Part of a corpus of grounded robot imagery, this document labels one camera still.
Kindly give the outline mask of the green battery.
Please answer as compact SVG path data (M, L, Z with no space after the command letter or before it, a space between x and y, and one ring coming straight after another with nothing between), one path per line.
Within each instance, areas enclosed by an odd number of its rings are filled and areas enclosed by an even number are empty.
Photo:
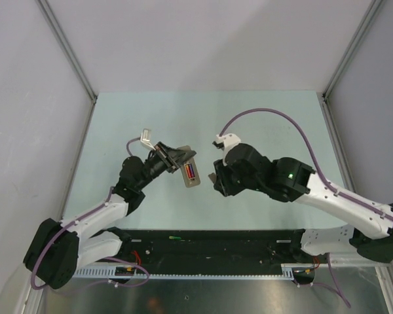
M169 236L168 237L169 239L171 239L171 240L174 240L174 241L180 241L181 240L181 237L178 237L178 236Z

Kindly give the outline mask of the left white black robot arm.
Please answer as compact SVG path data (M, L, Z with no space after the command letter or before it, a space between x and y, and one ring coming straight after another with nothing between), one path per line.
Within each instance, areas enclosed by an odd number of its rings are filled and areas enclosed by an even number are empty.
M132 214L145 198L144 188L157 177L174 173L195 155L189 147L158 142L145 160L129 156L122 162L119 179L101 204L70 219L42 221L23 259L32 289L62 288L78 269L101 259L127 260L132 253L127 236L108 226Z

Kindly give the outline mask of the blue battery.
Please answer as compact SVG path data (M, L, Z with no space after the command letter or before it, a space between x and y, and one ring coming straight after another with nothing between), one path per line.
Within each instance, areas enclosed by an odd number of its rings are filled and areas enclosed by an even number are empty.
M194 171L193 165L188 164L187 167L188 167L189 178L190 179L195 178L195 171Z

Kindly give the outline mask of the beige battery cover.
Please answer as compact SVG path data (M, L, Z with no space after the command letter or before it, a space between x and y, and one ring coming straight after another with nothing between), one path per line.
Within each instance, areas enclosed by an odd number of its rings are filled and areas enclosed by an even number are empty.
M213 184L215 184L217 176L215 173L211 173L208 175L209 179L212 181Z

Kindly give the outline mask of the white remote control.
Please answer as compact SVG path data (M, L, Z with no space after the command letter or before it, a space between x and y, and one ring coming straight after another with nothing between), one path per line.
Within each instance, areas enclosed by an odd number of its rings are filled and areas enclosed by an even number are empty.
M200 176L198 174L195 156L196 153L194 152L187 160L183 158L180 160L180 170L186 188L193 188L200 184Z

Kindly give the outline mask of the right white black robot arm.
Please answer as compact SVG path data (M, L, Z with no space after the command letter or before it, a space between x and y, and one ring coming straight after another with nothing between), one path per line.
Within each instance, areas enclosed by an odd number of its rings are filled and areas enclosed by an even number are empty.
M282 203L314 207L344 222L335 228L296 231L289 246L294 261L327 253L358 253L374 262L393 261L393 203L378 204L335 186L294 158L270 161L244 143L216 143L215 147L223 157L214 162L210 178L223 196L253 190Z

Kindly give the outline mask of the red battery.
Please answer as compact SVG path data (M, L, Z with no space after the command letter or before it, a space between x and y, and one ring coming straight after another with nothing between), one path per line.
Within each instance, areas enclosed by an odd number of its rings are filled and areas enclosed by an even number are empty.
M193 173L193 170L192 170L192 167L191 167L191 164L186 164L185 165L185 171L186 171L186 174L187 174L187 178L189 180L191 180L191 179L193 179L195 177L195 175Z

